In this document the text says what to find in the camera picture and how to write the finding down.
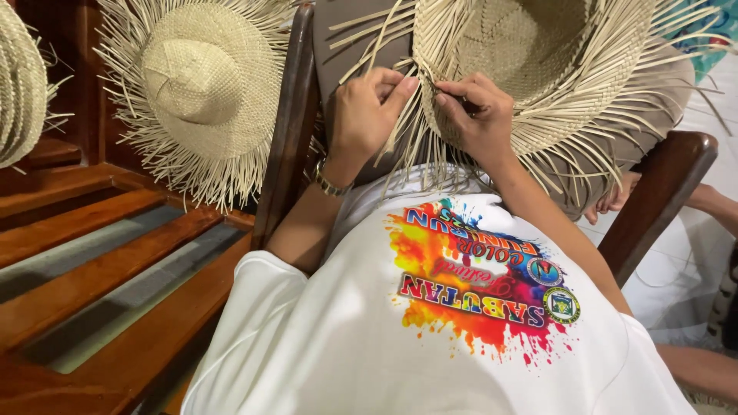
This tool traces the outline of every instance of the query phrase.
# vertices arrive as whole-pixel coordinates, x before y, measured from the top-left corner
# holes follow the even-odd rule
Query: teal patterned fabric
[[[681,0],[678,6],[674,8],[674,11],[683,10],[686,7],[697,3],[699,0]],[[693,10],[699,10],[703,7],[708,6],[719,6],[720,7],[720,14],[717,16],[717,21],[712,25],[712,27],[708,28],[705,33],[713,34],[713,35],[722,35],[726,38],[730,38],[731,40],[735,41],[738,39],[738,0],[708,0],[704,3],[696,6]],[[680,15],[676,15],[674,18],[679,18],[681,16],[684,16],[685,13],[681,13]],[[682,28],[681,30],[674,31],[669,33],[668,35],[664,36],[668,40],[672,40],[674,38],[677,38],[679,36],[688,35],[690,33],[697,32],[698,30],[701,30],[710,22],[715,19],[715,15],[708,16],[706,18],[703,18],[699,21],[691,23],[689,26]],[[674,47],[681,50],[684,53],[692,53],[696,52],[698,50],[702,50],[704,48],[700,48],[700,45],[706,45],[706,44],[727,44],[724,40],[720,38],[714,38],[714,37],[700,37],[700,38],[691,38],[686,39],[684,41],[677,42],[674,44]],[[725,52],[715,52],[715,53],[709,53],[707,55],[702,56],[693,56],[692,57],[692,64],[694,64],[694,71],[695,71],[695,80],[699,83],[707,74],[707,72],[710,71],[710,69],[713,68],[717,64],[720,59],[725,56]]]

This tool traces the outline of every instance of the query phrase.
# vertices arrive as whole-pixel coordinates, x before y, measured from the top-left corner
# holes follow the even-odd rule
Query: chair armrest
[[[313,5],[294,14],[269,162],[256,210],[252,250],[268,242],[300,193],[320,94],[313,56]]]
[[[599,245],[620,288],[716,158],[717,140],[693,131],[670,131],[649,152],[641,180]]]

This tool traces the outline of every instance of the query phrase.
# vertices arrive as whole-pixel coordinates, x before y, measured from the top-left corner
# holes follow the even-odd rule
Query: hat crown
[[[190,123],[217,126],[241,107],[237,63],[220,47],[190,39],[149,45],[143,56],[148,99]]]

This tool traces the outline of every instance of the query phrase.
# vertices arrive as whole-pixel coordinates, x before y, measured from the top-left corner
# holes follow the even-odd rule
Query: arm
[[[338,188],[351,184],[387,141],[417,87],[417,78],[405,78],[386,68],[372,69],[339,87],[334,137],[323,177]],[[342,202],[342,197],[327,196],[311,183],[277,227],[266,250],[312,274],[320,265]]]
[[[548,197],[512,151],[512,98],[481,74],[470,75],[461,82],[439,82],[436,86],[449,94],[464,96],[480,107],[480,112],[470,117],[449,95],[441,93],[436,97],[461,133],[464,151],[489,175],[510,211],[558,245],[619,312],[632,315],[597,248]]]

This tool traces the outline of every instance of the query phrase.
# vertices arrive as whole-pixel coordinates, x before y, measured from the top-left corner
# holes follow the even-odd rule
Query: circular logo
[[[561,271],[552,262],[543,258],[531,258],[528,261],[528,274],[538,284],[547,287],[555,287],[559,285],[563,279]]]
[[[582,313],[574,294],[561,287],[546,290],[543,294],[543,308],[555,321],[562,324],[572,324]]]

